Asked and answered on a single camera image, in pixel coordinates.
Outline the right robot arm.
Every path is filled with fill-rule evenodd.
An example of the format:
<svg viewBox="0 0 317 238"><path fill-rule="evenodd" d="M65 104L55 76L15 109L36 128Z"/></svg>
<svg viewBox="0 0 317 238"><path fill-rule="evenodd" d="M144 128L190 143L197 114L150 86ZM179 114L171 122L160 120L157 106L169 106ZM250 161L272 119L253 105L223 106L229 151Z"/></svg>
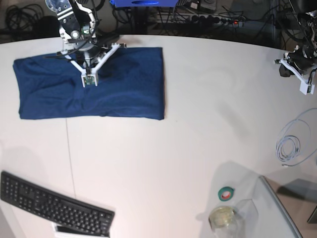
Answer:
<svg viewBox="0 0 317 238"><path fill-rule="evenodd" d="M105 1L98 5L94 0L47 0L45 3L56 14L60 37L71 47L50 58L76 62L83 68L95 67L104 55L98 45L97 29L98 11Z"/></svg>

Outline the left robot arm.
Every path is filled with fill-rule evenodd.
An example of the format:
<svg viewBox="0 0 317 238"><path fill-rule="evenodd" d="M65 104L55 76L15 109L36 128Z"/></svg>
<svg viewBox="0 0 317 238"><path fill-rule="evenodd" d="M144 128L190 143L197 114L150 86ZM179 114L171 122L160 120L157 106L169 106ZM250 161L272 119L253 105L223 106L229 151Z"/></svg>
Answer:
<svg viewBox="0 0 317 238"><path fill-rule="evenodd" d="M281 29L297 43L292 52L286 52L283 59L299 73L300 76L308 75L308 82L312 83L317 72L317 2L315 0L290 0L290 7L280 11L277 22ZM286 14L295 18L296 26L302 38L290 34L282 18Z"/></svg>

